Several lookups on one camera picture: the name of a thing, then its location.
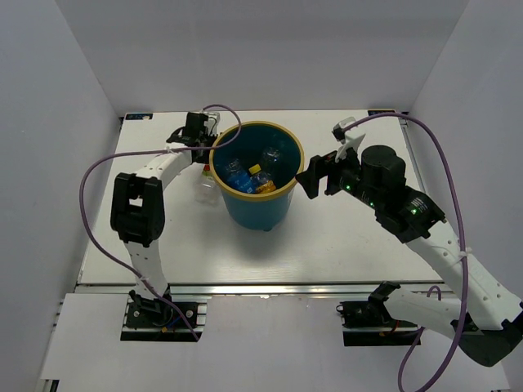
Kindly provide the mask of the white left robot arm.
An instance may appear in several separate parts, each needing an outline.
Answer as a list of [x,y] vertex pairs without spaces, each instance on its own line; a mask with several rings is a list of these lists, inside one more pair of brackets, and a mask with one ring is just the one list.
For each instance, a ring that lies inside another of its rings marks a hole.
[[189,112],[186,124],[167,139],[166,151],[133,173],[119,173],[114,180],[110,226],[129,253],[139,273],[134,298],[148,301],[145,316],[163,326],[172,318],[172,305],[162,298],[169,293],[160,260],[159,237],[165,226],[164,190],[193,163],[206,163],[217,138],[217,112]]

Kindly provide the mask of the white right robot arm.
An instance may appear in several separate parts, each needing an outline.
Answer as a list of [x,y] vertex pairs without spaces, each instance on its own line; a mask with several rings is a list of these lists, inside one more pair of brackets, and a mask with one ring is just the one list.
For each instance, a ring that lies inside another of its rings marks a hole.
[[327,195],[345,191],[371,207],[380,226],[422,257],[466,308],[459,330],[459,306],[386,282],[369,296],[369,317],[381,326],[400,319],[457,337],[460,349],[485,367],[507,357],[522,341],[522,300],[460,249],[443,211],[425,193],[407,186],[405,161],[385,145],[368,147],[362,154],[349,149],[345,158],[336,155],[314,156],[296,176],[307,197],[318,196],[320,179],[325,178]]

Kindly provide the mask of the yellow cap bottle off table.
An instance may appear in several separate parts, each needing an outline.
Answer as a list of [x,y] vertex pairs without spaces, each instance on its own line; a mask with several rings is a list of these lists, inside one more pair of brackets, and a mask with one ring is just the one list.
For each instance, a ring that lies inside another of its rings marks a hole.
[[248,170],[251,174],[251,180],[255,186],[256,194],[269,194],[276,191],[277,187],[271,175],[263,171],[259,164],[250,167]]

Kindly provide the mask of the large blue label water bottle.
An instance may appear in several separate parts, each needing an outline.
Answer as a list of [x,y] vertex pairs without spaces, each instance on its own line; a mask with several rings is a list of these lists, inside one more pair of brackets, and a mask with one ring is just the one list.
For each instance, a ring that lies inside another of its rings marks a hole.
[[232,188],[244,194],[254,194],[255,186],[251,177],[242,167],[238,159],[231,160],[226,165],[226,183]]

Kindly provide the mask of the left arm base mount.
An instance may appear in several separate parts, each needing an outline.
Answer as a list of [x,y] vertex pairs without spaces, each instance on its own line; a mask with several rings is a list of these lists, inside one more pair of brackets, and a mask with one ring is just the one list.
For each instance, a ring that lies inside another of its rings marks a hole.
[[157,299],[143,301],[131,291],[123,316],[120,341],[195,343],[190,329],[200,338],[206,321],[207,304],[201,301],[175,301],[180,313]]

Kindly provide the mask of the clear apple juice bottle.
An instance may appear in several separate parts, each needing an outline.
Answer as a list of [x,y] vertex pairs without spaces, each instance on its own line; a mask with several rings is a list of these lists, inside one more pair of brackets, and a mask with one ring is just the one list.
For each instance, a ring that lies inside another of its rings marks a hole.
[[202,171],[194,183],[194,198],[198,203],[217,205],[220,191],[214,180],[210,165],[205,164]]

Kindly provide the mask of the small clear blue label bottle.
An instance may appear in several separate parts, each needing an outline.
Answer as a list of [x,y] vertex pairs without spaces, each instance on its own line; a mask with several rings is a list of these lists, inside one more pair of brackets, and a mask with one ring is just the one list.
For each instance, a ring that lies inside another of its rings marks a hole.
[[261,153],[260,166],[266,172],[276,172],[282,167],[283,160],[284,155],[280,149],[268,146]]

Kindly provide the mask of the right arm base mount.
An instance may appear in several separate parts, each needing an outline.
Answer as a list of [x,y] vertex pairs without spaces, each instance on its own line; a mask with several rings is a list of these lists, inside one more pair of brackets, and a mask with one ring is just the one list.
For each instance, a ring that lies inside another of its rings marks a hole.
[[345,347],[409,346],[418,334],[418,325],[385,318],[368,301],[343,301],[336,311]]

